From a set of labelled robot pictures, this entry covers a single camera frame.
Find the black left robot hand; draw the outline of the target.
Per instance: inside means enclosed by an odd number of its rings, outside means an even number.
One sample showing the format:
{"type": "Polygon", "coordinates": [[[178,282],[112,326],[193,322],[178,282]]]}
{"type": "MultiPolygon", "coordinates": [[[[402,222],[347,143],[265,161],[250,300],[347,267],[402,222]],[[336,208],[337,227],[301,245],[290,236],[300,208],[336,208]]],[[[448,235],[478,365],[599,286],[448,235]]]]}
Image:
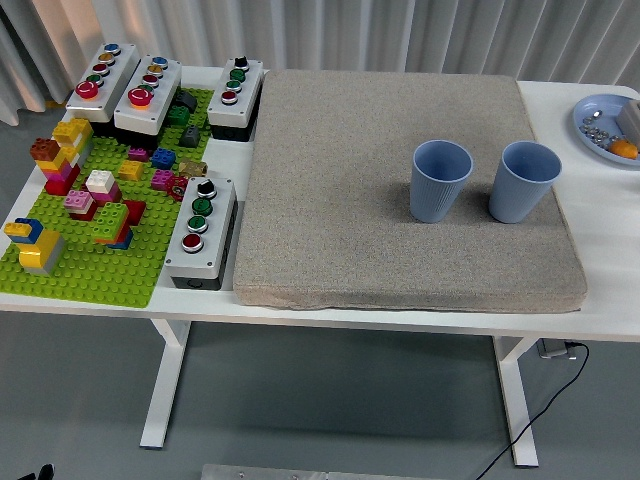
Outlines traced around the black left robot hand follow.
{"type": "Polygon", "coordinates": [[[55,466],[51,463],[44,464],[38,473],[30,472],[18,478],[18,480],[53,480],[55,466]]]}

